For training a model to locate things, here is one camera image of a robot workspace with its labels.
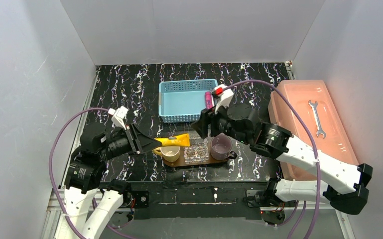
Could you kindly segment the yellow toothpaste tube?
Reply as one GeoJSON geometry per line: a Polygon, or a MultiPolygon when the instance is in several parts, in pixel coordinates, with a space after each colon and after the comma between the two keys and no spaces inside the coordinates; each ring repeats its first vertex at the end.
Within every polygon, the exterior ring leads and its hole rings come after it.
{"type": "Polygon", "coordinates": [[[188,133],[180,134],[167,138],[155,138],[155,140],[161,142],[163,147],[167,146],[179,146],[179,147],[190,147],[190,136],[188,133]]]}

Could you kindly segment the purple mug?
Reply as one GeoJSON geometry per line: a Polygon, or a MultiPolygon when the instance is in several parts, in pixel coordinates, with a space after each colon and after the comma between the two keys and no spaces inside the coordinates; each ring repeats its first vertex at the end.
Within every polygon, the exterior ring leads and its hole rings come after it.
{"type": "Polygon", "coordinates": [[[237,158],[237,154],[232,150],[231,139],[224,134],[212,138],[210,143],[210,155],[218,161],[237,158]]]}

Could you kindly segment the clear textured acrylic holder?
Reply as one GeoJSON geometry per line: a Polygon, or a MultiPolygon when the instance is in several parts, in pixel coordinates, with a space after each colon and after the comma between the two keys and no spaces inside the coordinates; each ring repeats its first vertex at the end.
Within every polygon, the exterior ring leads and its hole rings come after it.
{"type": "Polygon", "coordinates": [[[184,148],[184,161],[186,164],[200,163],[209,159],[207,139],[192,138],[190,144],[190,147],[184,148]]]}

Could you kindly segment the yellow mug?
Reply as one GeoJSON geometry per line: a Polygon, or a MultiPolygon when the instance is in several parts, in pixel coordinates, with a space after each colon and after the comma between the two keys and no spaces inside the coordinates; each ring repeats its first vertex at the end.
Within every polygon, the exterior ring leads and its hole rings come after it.
{"type": "Polygon", "coordinates": [[[161,156],[167,162],[177,161],[180,157],[180,151],[180,146],[163,146],[152,150],[154,154],[161,156]]]}

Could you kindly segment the light blue plastic basket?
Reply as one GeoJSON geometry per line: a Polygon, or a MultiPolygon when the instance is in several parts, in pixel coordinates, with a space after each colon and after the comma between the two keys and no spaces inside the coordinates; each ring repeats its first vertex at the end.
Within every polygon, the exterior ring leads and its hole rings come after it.
{"type": "Polygon", "coordinates": [[[159,83],[158,114],[164,123],[194,122],[206,107],[205,93],[217,87],[215,79],[159,83]]]}

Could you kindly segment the oval wooden tray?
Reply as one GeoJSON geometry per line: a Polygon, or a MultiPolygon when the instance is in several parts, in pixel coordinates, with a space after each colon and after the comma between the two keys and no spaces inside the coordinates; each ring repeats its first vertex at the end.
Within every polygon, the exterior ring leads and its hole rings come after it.
{"type": "Polygon", "coordinates": [[[231,154],[223,160],[215,159],[211,154],[211,147],[209,145],[203,146],[191,146],[191,147],[178,147],[178,153],[173,156],[175,161],[169,159],[168,156],[161,154],[163,162],[172,168],[209,165],[209,164],[220,164],[228,162],[231,159],[231,154]]]}

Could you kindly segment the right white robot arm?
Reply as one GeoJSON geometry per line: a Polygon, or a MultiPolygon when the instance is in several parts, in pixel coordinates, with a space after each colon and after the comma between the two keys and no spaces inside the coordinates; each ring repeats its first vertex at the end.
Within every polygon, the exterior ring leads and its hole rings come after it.
{"type": "Polygon", "coordinates": [[[294,165],[316,176],[317,181],[270,179],[260,196],[271,202],[319,200],[334,209],[358,215],[368,202],[367,184],[373,168],[352,165],[315,151],[290,131],[262,122],[250,106],[203,109],[192,128],[201,138],[221,133],[246,144],[257,155],[294,165]]]}

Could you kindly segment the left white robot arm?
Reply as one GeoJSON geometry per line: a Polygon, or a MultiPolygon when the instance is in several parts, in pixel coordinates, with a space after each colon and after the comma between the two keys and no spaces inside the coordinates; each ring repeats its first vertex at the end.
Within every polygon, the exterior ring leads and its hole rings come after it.
{"type": "Polygon", "coordinates": [[[134,124],[116,127],[109,134],[102,123],[85,126],[72,156],[64,182],[64,219],[55,238],[77,239],[77,230],[86,239],[97,239],[110,218],[123,203],[130,203],[130,183],[112,180],[103,190],[100,203],[92,213],[89,207],[98,192],[106,162],[124,154],[138,155],[161,147],[162,143],[141,133],[134,124]]]}

